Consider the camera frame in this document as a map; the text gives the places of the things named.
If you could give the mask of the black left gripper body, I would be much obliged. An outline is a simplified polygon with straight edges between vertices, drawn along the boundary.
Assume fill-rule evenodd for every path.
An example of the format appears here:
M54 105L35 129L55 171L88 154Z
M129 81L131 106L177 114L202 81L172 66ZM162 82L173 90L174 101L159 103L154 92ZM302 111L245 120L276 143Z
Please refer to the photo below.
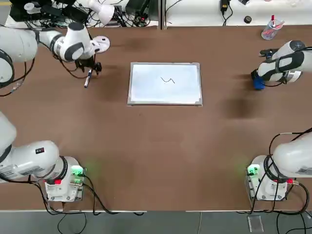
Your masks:
M90 58L83 58L85 60L85 65L88 68L93 68L95 64L95 58L90 57Z

